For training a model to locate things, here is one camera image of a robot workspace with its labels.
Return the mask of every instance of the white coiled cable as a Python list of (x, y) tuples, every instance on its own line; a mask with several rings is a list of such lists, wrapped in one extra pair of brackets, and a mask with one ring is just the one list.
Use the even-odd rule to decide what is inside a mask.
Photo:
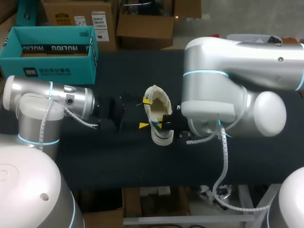
[(207, 142), (211, 139), (214, 138), (214, 136), (216, 136), (216, 133), (217, 131), (215, 130), (211, 135), (209, 135), (207, 138), (204, 138), (204, 139), (198, 139), (198, 140), (187, 140), (186, 141), (186, 144), (188, 145), (191, 145), (191, 144), (198, 144), (198, 143), (204, 143), (204, 142)]
[[(226, 130), (229, 130), (230, 128), (234, 127), (235, 125), (237, 125), (237, 123), (243, 118), (244, 114), (245, 114), (245, 111), (246, 111), (246, 108), (247, 108), (247, 89), (241, 85), (242, 88), (243, 88), (243, 109), (240, 113), (240, 115), (238, 116), (238, 118), (231, 124), (229, 125)], [(186, 144), (188, 145), (191, 145), (191, 144), (198, 144), (198, 143), (205, 143), (211, 139), (214, 138), (214, 136), (216, 136), (216, 133), (217, 133), (217, 128), (215, 129), (215, 131), (209, 135), (207, 138), (204, 138), (204, 139), (198, 139), (198, 140), (187, 140), (186, 141)]]
[(39, 150), (41, 150), (41, 151), (43, 150), (44, 127), (46, 125), (48, 113), (49, 113), (49, 110), (51, 109), (52, 103), (53, 103), (53, 99), (50, 97), (47, 109), (44, 112), (44, 115), (43, 115), (43, 118), (42, 118), (42, 121), (41, 121), (41, 125), (40, 125)]
[(223, 171), (221, 176), (219, 177), (219, 179), (215, 182), (215, 184), (213, 185), (212, 188), (212, 192), (213, 192), (213, 196), (214, 198), (223, 206), (232, 209), (232, 210), (237, 210), (237, 211), (243, 211), (243, 212), (256, 212), (256, 211), (262, 211), (262, 210), (267, 210), (270, 208), (269, 205), (265, 206), (265, 207), (260, 207), (260, 208), (238, 208), (238, 207), (234, 207), (231, 206), (227, 203), (225, 203), (224, 201), (222, 201), (218, 195), (217, 195), (217, 188), (219, 186), (219, 184), (224, 180), (227, 171), (228, 171), (228, 147), (227, 147), (227, 138), (226, 138), (226, 132), (224, 127), (221, 125), (220, 127), (220, 133), (221, 133), (221, 139), (222, 139), (222, 143), (223, 143), (223, 155), (224, 155), (224, 166), (223, 166)]
[(74, 113), (72, 113), (70, 110), (68, 110), (67, 107), (65, 107), (64, 105), (62, 105), (62, 106), (63, 106), (63, 108), (64, 108), (64, 110), (65, 110), (65, 112), (66, 112), (67, 114), (69, 114), (69, 115), (70, 115), (71, 117), (73, 117), (75, 120), (77, 120), (78, 122), (80, 122), (82, 125), (87, 126), (87, 127), (91, 127), (91, 128), (94, 128), (94, 129), (96, 129), (96, 128), (98, 127), (97, 124), (90, 124), (90, 123), (84, 122), (84, 121), (81, 120), (79, 117), (77, 117)]

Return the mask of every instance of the black table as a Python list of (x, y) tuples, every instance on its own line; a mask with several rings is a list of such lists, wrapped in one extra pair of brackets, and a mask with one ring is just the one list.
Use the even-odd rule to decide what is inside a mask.
[[(95, 86), (100, 96), (124, 92), (143, 96), (156, 84), (177, 104), (181, 98), (183, 51), (125, 51), (100, 53)], [(246, 85), (248, 89), (261, 88)], [(281, 183), (304, 166), (304, 105), (296, 92), (278, 92), (287, 108), (284, 130), (272, 138), (229, 138), (229, 170), (225, 183)], [(124, 123), (145, 119), (142, 106), (127, 104)], [(56, 160), (71, 189), (213, 184), (222, 171), (217, 139), (161, 147), (149, 130), (122, 129), (103, 120), (97, 132), (64, 119)], [(18, 133), (14, 113), (0, 111), (0, 132)]]

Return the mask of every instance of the shoe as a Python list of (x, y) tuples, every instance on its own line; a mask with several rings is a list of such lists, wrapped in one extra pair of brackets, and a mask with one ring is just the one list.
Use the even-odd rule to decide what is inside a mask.
[(162, 119), (163, 115), (172, 114), (171, 101), (165, 91), (156, 85), (149, 87), (144, 97), (152, 102), (152, 104), (144, 105), (151, 125), (151, 137), (157, 145), (167, 146), (173, 141), (173, 130), (164, 131), (157, 123)]

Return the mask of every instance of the white robotic arm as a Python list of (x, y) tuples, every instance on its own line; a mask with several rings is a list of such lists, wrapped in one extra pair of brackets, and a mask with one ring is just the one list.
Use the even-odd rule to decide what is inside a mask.
[(303, 69), (302, 44), (195, 39), (185, 50), (181, 112), (197, 136), (214, 132), (218, 120), (232, 136), (275, 136), (286, 122), (283, 100), (232, 80), (297, 91), (303, 85)]

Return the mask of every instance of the sticker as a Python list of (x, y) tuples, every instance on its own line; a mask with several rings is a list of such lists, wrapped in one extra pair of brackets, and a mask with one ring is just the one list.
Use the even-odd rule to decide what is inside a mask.
[(108, 29), (105, 14), (92, 14), (94, 29)]
[(71, 69), (70, 68), (40, 68), (39, 75), (40, 76), (71, 75)]
[(109, 41), (108, 30), (95, 30), (96, 41)]
[(56, 14), (55, 23), (56, 25), (60, 25), (60, 26), (72, 25), (70, 16), (66, 13)]
[(75, 16), (74, 19), (77, 26), (86, 26), (86, 19), (84, 16)]
[(26, 77), (38, 77), (37, 71), (34, 67), (24, 67), (23, 71)]

